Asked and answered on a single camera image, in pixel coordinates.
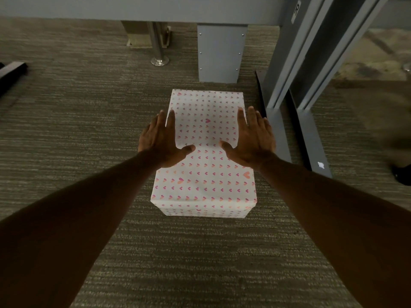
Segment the black bar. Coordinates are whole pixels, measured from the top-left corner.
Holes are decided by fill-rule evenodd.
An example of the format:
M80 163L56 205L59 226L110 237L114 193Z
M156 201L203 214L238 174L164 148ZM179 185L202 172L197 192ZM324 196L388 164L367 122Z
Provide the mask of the black bar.
M7 65L0 62L0 97L27 72L28 65L25 62L13 61Z

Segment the heart-patterned wrapped gift box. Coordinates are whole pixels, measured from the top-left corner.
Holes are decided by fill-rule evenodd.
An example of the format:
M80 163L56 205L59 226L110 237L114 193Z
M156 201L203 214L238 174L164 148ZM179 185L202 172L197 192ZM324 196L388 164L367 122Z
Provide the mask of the heart-patterned wrapped gift box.
M238 143L242 92L173 89L176 146L196 150L157 171L151 202L167 216L245 218L257 204L254 171L227 158L219 141Z

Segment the chrome pole with round base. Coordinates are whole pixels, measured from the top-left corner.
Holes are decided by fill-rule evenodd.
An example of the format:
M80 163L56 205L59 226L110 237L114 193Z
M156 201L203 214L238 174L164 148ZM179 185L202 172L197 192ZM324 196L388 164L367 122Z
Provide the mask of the chrome pole with round base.
M169 63L169 58L163 52L164 32L160 22L147 22L148 33L150 35L153 57L151 64L154 66L165 66Z

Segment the person's right forearm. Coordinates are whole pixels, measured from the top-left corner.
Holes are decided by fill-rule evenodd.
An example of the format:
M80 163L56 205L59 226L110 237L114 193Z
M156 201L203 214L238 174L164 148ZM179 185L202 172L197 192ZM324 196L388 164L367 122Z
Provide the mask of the person's right forearm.
M273 154L255 169L363 308L411 308L410 211Z

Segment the grey metal desk frame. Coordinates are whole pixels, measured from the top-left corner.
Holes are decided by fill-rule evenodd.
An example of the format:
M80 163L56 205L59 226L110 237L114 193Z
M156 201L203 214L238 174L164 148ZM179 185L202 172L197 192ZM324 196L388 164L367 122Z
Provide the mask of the grey metal desk frame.
M291 24L297 1L0 0L0 16L280 26L262 83L264 103L280 109L291 93L312 171L331 178L310 109L389 0L301 0Z

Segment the person's right hand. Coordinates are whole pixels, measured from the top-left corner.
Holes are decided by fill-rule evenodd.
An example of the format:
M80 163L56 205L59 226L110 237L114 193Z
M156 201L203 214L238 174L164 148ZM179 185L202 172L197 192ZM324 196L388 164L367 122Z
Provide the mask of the person's right hand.
M269 134L264 125L262 115L258 110L257 130L249 129L247 121L247 111L238 108L238 143L235 148L235 158L229 158L239 165L250 167L255 171L260 171L261 167L268 160L275 157L275 138Z

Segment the grey metal desk panel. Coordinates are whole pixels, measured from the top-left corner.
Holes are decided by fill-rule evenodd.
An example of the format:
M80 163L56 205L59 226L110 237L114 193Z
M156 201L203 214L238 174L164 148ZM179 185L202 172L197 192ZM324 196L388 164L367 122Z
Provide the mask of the grey metal desk panel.
M248 25L197 25L200 82L237 83L247 29Z

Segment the black rounded object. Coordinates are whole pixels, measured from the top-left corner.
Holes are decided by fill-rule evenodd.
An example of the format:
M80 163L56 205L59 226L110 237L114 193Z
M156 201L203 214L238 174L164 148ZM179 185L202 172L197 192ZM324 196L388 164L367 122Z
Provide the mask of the black rounded object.
M394 178L405 186L411 186L411 164L405 167L391 165Z

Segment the person's left hand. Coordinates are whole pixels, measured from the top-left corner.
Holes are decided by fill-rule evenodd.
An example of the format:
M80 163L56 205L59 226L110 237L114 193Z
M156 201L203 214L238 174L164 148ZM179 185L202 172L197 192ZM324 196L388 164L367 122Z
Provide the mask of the person's left hand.
M158 114L150 122L152 138L142 139L142 134L140 135L138 152L147 151L158 169L172 167L180 162L177 159L177 150L180 148L176 146L175 112L170 110L167 114L167 129L163 133L157 133L157 116Z

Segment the person's left forearm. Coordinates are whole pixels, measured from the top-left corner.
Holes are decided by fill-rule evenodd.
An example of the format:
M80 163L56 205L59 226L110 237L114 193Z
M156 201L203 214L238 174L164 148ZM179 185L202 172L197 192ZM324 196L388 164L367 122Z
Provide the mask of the person's left forearm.
M155 150L56 191L0 222L0 308L68 308L139 189Z

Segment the black floor rail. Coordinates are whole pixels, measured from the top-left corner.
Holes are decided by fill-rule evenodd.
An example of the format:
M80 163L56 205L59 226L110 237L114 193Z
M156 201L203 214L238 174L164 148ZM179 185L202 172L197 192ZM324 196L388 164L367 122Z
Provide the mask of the black floor rail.
M262 83L265 79L265 75L266 75L266 70L256 70L255 71L256 81L257 81L258 90L259 90L260 110L262 111L262 116L268 119L272 127L272 131L274 133L275 142L276 142L276 152L275 152L276 156L286 162L291 163L292 158L290 154L290 148L289 148L289 143L288 143L287 136L286 136L286 130L284 126L284 120L283 120L283 116L281 113L281 109L271 108L264 103ZM309 161L309 156L308 156L308 152L306 149L306 145L304 143L297 111L294 107L293 98L289 91L286 93L286 96L283 102L286 104L286 107L288 110L288 116L290 119L290 123L292 124L294 133L295 133L295 138L298 143L303 165L307 170L312 171L312 167Z

